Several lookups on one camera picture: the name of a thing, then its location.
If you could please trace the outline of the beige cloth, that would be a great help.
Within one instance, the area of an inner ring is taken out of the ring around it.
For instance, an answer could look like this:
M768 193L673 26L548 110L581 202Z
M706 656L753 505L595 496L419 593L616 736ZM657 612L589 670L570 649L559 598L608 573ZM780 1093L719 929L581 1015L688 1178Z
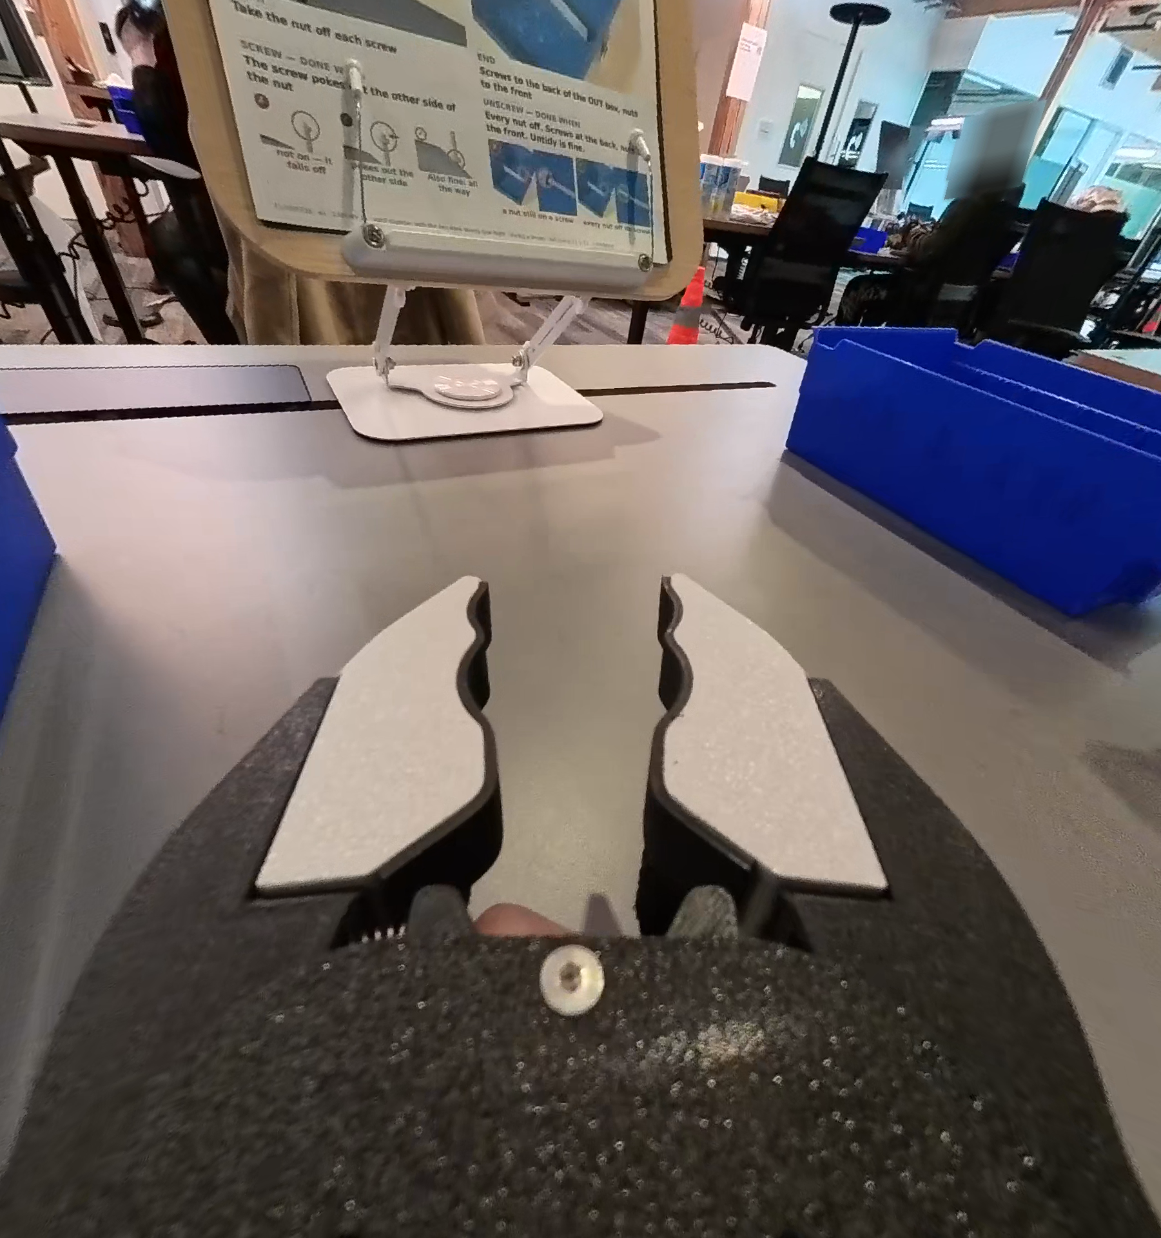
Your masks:
M255 252L244 230L218 211L229 252L229 323L244 345L373 345L387 285L344 285L296 273ZM479 295L471 290L413 290L400 345L483 345Z

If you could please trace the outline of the printed instruction sheet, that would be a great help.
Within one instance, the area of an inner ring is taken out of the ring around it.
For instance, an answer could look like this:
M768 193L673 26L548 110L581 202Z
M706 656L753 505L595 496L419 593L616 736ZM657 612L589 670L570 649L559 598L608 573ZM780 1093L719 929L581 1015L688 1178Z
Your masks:
M387 252L657 270L657 6L210 6L252 218Z

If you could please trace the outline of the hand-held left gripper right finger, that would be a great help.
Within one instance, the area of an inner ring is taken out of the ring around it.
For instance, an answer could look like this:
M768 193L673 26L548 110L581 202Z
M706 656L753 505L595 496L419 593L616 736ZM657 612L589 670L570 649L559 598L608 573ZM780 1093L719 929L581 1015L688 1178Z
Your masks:
M660 576L657 639L637 931L663 936L694 889L726 892L744 936L807 936L793 895L886 900L892 877L798 656L683 573Z

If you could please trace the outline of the black computer monitor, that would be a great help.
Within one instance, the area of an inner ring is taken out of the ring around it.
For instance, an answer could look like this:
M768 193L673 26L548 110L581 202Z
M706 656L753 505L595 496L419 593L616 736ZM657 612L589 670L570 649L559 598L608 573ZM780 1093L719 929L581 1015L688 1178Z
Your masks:
M49 69L12 0L0 0L0 83L49 83Z

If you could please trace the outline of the wooden office desk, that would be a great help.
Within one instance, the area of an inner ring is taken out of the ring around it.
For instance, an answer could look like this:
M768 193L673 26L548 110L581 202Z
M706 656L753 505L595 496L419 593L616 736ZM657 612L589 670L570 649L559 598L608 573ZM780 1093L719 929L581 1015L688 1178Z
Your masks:
M88 191L80 182L74 165L92 165L96 174L116 175L122 185L122 209L116 211L116 224L133 224L141 250L149 244L149 218L138 193L138 158L149 153L141 131L128 131L112 118L49 118L49 114L0 114L0 138L16 141L25 153L40 153L57 169L65 201L74 209L74 224L88 244L88 256L96 267L96 280L106 290L106 303L116 312L116 323L128 345L146 345L141 315L128 303L122 273L116 267L116 252L106 244L106 224L96 223Z
M714 303L719 337L737 340L726 315L741 315L744 340L764 340L749 315L753 267L777 223L706 218L706 295Z

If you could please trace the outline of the orange traffic cone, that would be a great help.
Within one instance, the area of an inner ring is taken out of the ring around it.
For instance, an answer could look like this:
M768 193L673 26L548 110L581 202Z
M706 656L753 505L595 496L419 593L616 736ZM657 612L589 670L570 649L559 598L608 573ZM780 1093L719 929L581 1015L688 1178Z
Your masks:
M702 315L706 315L706 267L694 267L693 285L683 290L683 303L667 323L667 345L694 345L702 340Z

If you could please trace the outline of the black office chair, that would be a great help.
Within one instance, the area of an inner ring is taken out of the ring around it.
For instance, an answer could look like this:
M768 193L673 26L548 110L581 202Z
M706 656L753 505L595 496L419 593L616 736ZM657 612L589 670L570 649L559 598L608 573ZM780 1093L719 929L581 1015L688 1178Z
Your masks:
M787 351L793 337L826 315L839 267L881 185L886 174L859 174L816 153L801 158L770 235L749 250L749 267L729 294L749 340Z
M1067 360L1084 345L1080 323L1099 290L1127 267L1127 209L1067 209L1043 201L1009 280L992 290L992 312L974 340L1003 340L1044 360Z

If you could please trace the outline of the grey table hatch cover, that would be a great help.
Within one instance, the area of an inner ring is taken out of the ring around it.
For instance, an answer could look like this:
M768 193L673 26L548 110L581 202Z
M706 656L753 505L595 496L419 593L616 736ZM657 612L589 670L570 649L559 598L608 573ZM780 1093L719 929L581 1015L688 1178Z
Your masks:
M0 367L3 418L310 404L296 365Z

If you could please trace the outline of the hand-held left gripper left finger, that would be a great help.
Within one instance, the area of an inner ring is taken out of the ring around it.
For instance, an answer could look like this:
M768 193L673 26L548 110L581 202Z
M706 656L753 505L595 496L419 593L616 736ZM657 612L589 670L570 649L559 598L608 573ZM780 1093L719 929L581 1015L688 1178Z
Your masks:
M471 670L486 580L458 576L336 676L252 892L356 892L390 877L493 789L497 756Z

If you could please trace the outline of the instruction sheet on stand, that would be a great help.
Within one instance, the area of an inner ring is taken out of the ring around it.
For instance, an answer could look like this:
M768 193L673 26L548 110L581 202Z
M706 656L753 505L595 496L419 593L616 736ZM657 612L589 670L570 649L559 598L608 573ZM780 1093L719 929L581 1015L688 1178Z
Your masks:
M540 252L458 252L437 235L407 224L380 224L380 244L365 235L342 238L326 230L266 224L252 209L250 165L229 110L229 83L220 68L220 40L205 0L179 0L170 7L170 36L179 49L189 141L218 223L240 235L240 250L287 273L316 273L336 285L400 285L400 290L493 290L493 294L574 294L620 303L663 303L688 290L702 267L702 185L694 185L694 36L693 6L657 6L657 103L660 103L660 191L663 256L650 270L611 267L611 252L595 261L561 261Z

